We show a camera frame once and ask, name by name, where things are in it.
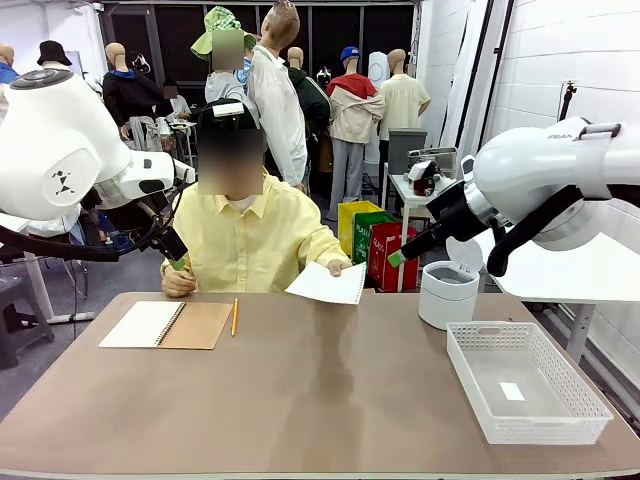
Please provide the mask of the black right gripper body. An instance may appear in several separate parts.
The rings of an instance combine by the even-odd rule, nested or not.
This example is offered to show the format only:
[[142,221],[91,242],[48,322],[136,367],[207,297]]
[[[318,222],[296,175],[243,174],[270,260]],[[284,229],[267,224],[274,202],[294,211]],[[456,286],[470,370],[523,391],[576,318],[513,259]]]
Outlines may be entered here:
[[467,204],[464,186],[464,181],[457,181],[430,201],[436,235],[478,235],[483,232],[483,223]]

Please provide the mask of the white paper sheet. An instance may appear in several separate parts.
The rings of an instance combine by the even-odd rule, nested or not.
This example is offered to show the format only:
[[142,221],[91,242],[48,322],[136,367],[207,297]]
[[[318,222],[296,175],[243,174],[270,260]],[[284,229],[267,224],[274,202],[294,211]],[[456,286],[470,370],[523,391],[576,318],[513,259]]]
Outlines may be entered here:
[[366,270],[366,264],[360,263],[343,269],[339,276],[333,276],[327,267],[311,262],[285,292],[324,303],[358,305]]

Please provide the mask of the person's right hand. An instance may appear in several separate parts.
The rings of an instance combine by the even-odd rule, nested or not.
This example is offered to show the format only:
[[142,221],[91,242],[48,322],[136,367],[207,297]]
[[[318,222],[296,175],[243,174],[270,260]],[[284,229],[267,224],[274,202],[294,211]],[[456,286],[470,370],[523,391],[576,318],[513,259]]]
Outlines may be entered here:
[[196,279],[189,271],[167,266],[162,274],[161,286],[167,296],[182,298],[196,290]]

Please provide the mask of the green recycling bin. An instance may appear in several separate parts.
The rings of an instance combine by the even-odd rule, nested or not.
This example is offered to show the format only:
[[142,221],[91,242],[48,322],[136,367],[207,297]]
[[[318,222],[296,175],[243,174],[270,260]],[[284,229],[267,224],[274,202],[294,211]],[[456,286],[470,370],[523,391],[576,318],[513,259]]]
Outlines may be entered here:
[[399,221],[399,218],[386,211],[356,213],[353,217],[353,263],[360,264],[368,262],[371,232],[374,225],[398,223]]

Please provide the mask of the yellow recycling bin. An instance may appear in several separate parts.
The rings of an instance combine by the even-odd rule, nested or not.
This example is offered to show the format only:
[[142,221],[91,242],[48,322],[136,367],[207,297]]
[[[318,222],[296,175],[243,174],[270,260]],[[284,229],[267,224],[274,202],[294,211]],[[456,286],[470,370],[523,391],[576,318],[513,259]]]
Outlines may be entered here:
[[338,205],[338,238],[341,248],[348,256],[352,255],[355,215],[379,211],[381,208],[368,200],[344,202]]

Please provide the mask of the spiral notebook with brown cover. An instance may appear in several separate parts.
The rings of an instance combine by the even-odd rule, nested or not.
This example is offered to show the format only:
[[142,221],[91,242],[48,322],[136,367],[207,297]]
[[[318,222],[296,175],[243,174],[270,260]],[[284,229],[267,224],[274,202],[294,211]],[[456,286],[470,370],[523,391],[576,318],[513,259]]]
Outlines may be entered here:
[[213,350],[233,309],[233,303],[138,301],[99,347]]

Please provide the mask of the grey metal cabinet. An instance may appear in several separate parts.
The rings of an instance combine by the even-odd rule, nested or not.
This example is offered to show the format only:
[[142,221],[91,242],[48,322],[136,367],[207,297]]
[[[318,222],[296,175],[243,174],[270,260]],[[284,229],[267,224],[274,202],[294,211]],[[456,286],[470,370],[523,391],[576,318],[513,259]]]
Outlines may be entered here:
[[388,171],[402,175],[408,168],[408,153],[424,148],[427,131],[420,128],[389,130]]

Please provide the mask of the seated person in white shirt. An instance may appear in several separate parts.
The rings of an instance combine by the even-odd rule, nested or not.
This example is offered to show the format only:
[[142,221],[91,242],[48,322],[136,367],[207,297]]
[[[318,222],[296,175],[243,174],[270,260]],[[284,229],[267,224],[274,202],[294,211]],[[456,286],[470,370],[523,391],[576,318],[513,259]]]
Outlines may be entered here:
[[179,120],[189,120],[191,117],[191,109],[187,104],[186,99],[178,93],[177,84],[166,79],[163,83],[164,98],[171,105],[171,113],[166,116],[169,122],[176,122]]

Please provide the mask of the mannequin in black hoodie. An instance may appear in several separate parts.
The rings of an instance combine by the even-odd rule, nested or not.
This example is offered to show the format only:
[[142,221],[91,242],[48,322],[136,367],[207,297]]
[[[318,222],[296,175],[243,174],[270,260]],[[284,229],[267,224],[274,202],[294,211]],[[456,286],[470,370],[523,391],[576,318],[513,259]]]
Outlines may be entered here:
[[128,67],[122,44],[108,44],[105,54],[111,69],[103,77],[103,102],[121,139],[134,150],[162,152],[157,119],[173,112],[170,101],[158,85]]

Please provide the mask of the white table with striped feet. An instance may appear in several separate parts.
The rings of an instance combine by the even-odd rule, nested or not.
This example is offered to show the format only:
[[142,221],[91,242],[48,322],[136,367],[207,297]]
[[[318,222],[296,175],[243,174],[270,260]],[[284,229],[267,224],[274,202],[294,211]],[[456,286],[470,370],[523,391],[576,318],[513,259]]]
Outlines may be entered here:
[[[25,229],[27,223],[27,219],[6,215],[0,212],[0,225],[4,228],[21,233]],[[97,314],[95,312],[80,312],[78,311],[78,307],[74,308],[74,313],[55,315],[38,259],[33,253],[29,252],[24,254],[24,258],[36,300],[49,324],[75,324],[76,322],[90,322],[96,318]]]

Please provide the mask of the large white table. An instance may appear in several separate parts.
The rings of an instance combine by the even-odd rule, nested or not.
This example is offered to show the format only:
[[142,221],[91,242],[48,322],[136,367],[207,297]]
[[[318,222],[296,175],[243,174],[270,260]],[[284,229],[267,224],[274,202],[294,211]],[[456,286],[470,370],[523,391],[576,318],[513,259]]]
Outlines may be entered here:
[[548,251],[528,242],[508,261],[506,274],[492,276],[498,287],[526,301],[576,307],[567,353],[579,360],[593,319],[614,332],[604,343],[614,360],[631,345],[640,353],[640,209],[611,201],[597,235],[568,251]]

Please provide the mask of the mannequin with blue cap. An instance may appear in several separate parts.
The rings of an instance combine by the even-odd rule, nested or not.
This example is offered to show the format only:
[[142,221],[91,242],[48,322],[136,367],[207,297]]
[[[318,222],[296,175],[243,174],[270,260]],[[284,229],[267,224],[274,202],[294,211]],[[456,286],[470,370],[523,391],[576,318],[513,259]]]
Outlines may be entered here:
[[368,77],[358,73],[359,59],[357,47],[344,48],[340,56],[344,73],[333,78],[327,87],[333,154],[331,198],[326,215],[329,221],[338,219],[341,203],[361,199],[365,146],[385,110],[382,94]]

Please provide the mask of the mannequin with green hat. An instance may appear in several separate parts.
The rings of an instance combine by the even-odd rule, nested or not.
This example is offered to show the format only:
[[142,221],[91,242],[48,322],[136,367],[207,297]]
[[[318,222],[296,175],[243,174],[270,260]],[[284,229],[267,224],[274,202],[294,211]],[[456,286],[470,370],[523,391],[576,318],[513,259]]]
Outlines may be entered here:
[[219,99],[241,101],[259,124],[258,109],[247,93],[256,36],[247,33],[236,16],[223,6],[213,7],[204,16],[203,23],[204,32],[190,50],[209,66],[205,100],[208,103]]

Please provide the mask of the tall mannequin in white shirt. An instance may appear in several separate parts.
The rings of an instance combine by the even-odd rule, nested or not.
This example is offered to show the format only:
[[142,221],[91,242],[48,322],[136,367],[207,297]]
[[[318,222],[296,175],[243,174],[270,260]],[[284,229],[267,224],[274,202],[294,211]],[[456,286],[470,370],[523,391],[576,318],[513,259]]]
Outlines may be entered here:
[[306,124],[288,67],[280,57],[299,27],[294,4],[277,0],[263,20],[261,38],[253,48],[248,93],[258,109],[272,166],[284,182],[306,193]]

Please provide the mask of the white perforated plastic basket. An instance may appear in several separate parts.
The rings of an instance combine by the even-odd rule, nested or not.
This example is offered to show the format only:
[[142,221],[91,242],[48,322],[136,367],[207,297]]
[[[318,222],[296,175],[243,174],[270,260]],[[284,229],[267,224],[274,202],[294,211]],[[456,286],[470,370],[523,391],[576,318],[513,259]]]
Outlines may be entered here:
[[[486,441],[593,445],[613,414],[534,323],[449,323],[447,353]],[[525,401],[508,401],[514,382]]]

